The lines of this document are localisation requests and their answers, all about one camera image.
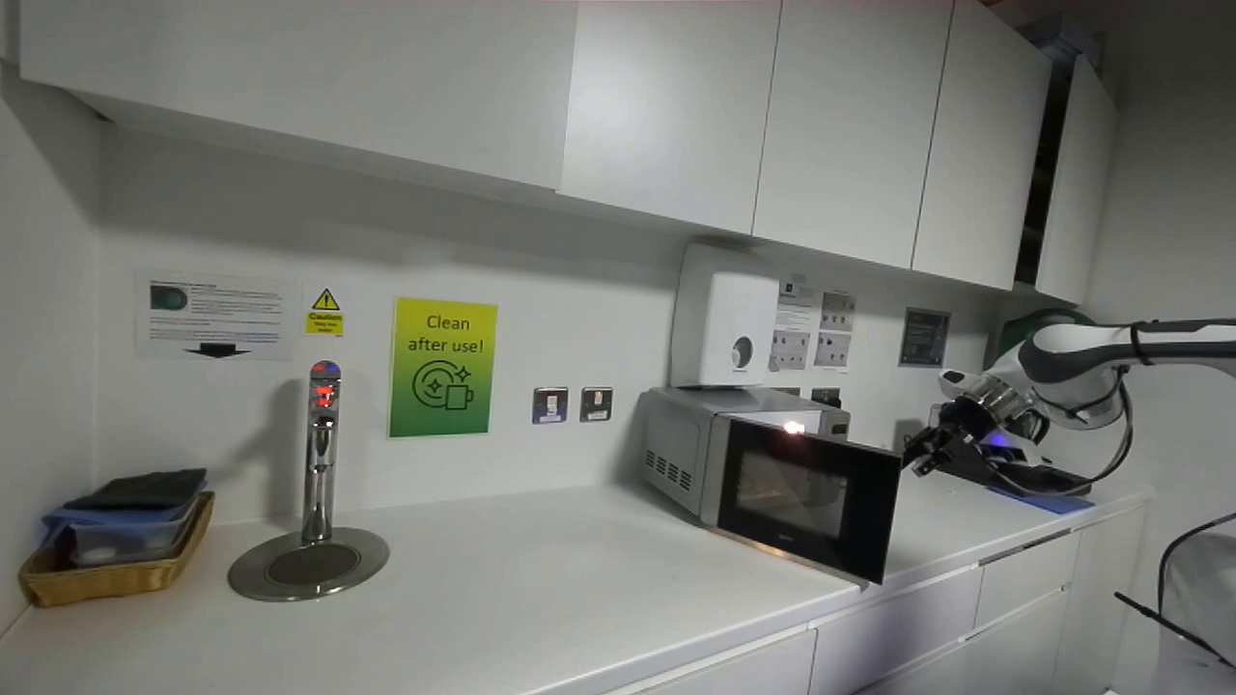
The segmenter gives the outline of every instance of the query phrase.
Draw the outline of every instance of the cable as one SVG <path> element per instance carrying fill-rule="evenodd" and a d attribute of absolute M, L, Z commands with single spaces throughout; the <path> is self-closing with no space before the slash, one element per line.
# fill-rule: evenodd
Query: cable
<path fill-rule="evenodd" d="M 1127 402 L 1127 391 L 1125 391 L 1125 374 L 1116 374 L 1116 393 L 1118 393 L 1118 410 L 1125 410 L 1125 438 L 1118 438 L 1116 455 L 1108 459 L 1105 470 L 1095 470 L 1095 474 L 1087 474 L 1087 478 L 1078 478 L 1075 486 L 1063 486 L 1063 492 L 1024 486 L 1018 478 L 1006 478 L 1002 465 L 995 465 L 991 474 L 995 474 L 1002 486 L 1018 492 L 1018 494 L 1059 494 L 1059 500 L 1087 494 L 1087 486 L 1099 482 L 1099 478 L 1111 478 L 1111 474 L 1125 466 L 1127 452 L 1130 452 L 1130 402 Z"/>
<path fill-rule="evenodd" d="M 1225 524 L 1225 521 L 1236 521 L 1236 513 L 1201 521 L 1201 524 L 1187 530 L 1181 539 L 1175 539 L 1175 542 L 1162 548 L 1162 555 L 1157 555 L 1157 609 L 1162 609 L 1162 590 L 1165 590 L 1165 555 L 1169 555 L 1181 542 L 1190 542 L 1190 539 L 1197 539 L 1197 532 L 1210 532 L 1212 524 Z"/>
<path fill-rule="evenodd" d="M 1149 617 L 1149 622 L 1165 627 L 1169 634 L 1187 636 L 1187 640 L 1190 640 L 1190 645 L 1197 645 L 1201 654 L 1218 657 L 1225 669 L 1236 669 L 1221 648 L 1212 648 L 1205 636 L 1197 636 L 1197 634 L 1190 634 L 1190 629 L 1175 627 L 1165 614 L 1157 614 L 1157 609 L 1149 609 L 1149 608 L 1143 608 L 1143 602 L 1127 599 L 1125 590 L 1116 590 L 1116 599 L 1118 599 L 1125 608 L 1130 608 L 1136 614 L 1143 614 L 1143 617 Z"/>

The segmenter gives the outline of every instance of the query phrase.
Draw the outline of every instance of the lower cabinet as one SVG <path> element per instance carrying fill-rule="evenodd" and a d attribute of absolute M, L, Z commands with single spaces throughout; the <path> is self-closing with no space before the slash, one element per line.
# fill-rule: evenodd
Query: lower cabinet
<path fill-rule="evenodd" d="M 652 695 L 807 695 L 815 629 L 733 648 L 627 692 Z"/>
<path fill-rule="evenodd" d="M 1143 501 L 627 692 L 1075 695 L 1116 672 Z"/>
<path fill-rule="evenodd" d="M 1067 590 L 1051 590 L 861 695 L 1042 695 L 1053 689 L 1063 614 Z"/>
<path fill-rule="evenodd" d="M 970 634 L 977 568 L 907 587 L 876 608 L 835 614 L 820 627 L 812 695 L 856 692 L 885 672 Z"/>
<path fill-rule="evenodd" d="M 1148 501 L 1078 530 L 1078 572 L 1059 648 L 1059 692 L 1105 692 L 1118 669 L 1127 590 L 1143 555 Z"/>

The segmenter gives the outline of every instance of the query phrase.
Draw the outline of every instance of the microwave door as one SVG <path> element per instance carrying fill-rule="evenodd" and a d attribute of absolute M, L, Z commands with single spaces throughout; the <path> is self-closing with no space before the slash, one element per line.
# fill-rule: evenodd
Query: microwave door
<path fill-rule="evenodd" d="M 881 582 L 898 459 L 733 420 L 718 524 Z"/>

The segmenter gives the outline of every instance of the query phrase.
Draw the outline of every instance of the drawer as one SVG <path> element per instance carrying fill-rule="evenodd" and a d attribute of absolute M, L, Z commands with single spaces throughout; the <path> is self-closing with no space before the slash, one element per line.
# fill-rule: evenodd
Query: drawer
<path fill-rule="evenodd" d="M 820 627 L 812 692 L 835 695 L 963 640 L 973 627 L 977 568 L 907 587 L 876 608 L 835 614 Z"/>
<path fill-rule="evenodd" d="M 981 562 L 973 627 L 988 627 L 991 617 L 1024 602 L 1033 602 L 1037 594 L 1069 587 L 1075 555 L 1078 555 L 1078 539 L 1053 532 L 1024 548 Z"/>
<path fill-rule="evenodd" d="M 815 629 L 746 645 L 678 672 L 623 689 L 619 695 L 807 695 Z"/>

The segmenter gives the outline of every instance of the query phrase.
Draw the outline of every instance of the wall-mounted device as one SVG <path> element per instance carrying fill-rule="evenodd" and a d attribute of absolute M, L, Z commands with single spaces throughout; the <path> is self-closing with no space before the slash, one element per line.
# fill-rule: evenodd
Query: wall-mounted device
<path fill-rule="evenodd" d="M 642 474 L 695 521 L 881 582 L 898 459 L 780 391 L 647 391 Z"/>
<path fill-rule="evenodd" d="M 670 388 L 767 384 L 780 282 L 723 246 L 692 246 L 670 308 Z"/>

